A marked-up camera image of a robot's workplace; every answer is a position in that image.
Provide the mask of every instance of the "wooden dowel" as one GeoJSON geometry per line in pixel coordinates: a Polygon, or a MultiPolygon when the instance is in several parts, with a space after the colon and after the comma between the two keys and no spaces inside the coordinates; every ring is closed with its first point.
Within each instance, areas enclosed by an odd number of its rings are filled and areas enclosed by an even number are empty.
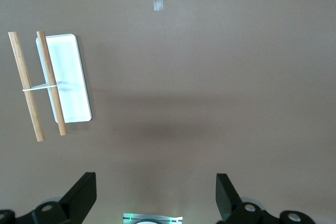
{"type": "MultiPolygon", "coordinates": [[[[50,85],[56,85],[56,79],[55,79],[55,75],[54,75],[53,65],[52,65],[51,59],[50,59],[46,34],[45,34],[44,31],[37,31],[36,33],[37,33],[37,37],[38,37],[38,40],[39,40],[39,43],[40,43],[40,46],[41,46],[41,49],[42,49],[42,55],[43,55],[44,64],[45,64],[46,70],[47,70],[47,76],[48,76],[49,84],[50,85]]],[[[53,87],[53,88],[50,88],[50,90],[51,90],[52,101],[54,102],[54,106],[55,106],[59,133],[60,133],[61,136],[64,136],[64,135],[67,134],[67,128],[65,126],[61,101],[59,99],[59,94],[58,94],[58,89],[57,89],[57,87],[53,87]]]]}
{"type": "MultiPolygon", "coordinates": [[[[17,69],[19,70],[22,87],[23,89],[30,89],[31,88],[30,78],[28,75],[26,61],[23,56],[23,51],[22,51],[22,47],[21,47],[18,34],[15,31],[11,31],[8,33],[8,35],[9,35],[10,43],[12,44],[12,49],[13,49],[15,61],[17,64],[17,69]]],[[[37,111],[36,102],[35,102],[33,93],[31,91],[26,91],[24,93],[25,93],[30,117],[33,123],[36,139],[37,141],[41,142],[45,139],[45,137],[44,137],[44,133],[42,130],[42,125],[41,125],[40,117],[37,111]]]]}

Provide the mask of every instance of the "black bracket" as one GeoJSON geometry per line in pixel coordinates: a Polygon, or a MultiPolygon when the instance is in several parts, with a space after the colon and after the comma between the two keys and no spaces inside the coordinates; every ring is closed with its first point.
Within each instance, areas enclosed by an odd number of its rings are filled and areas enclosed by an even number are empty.
{"type": "Polygon", "coordinates": [[[85,173],[59,202],[43,203],[19,218],[0,210],[0,224],[81,224],[96,199],[96,174],[85,173]]]}
{"type": "Polygon", "coordinates": [[[217,224],[315,224],[307,215],[283,211],[279,218],[250,202],[242,202],[226,174],[217,174],[216,202],[222,221],[217,224]]]}

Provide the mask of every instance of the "brown wall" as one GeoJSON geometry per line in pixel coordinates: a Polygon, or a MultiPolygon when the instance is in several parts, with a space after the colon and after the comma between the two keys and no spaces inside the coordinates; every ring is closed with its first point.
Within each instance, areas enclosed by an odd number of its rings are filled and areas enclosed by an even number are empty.
{"type": "Polygon", "coordinates": [[[215,223],[215,175],[271,214],[336,219],[336,0],[0,0],[0,209],[22,215],[96,171],[85,223],[123,212],[215,223]],[[37,143],[8,31],[33,84],[35,31],[77,36],[93,119],[37,143]]]}

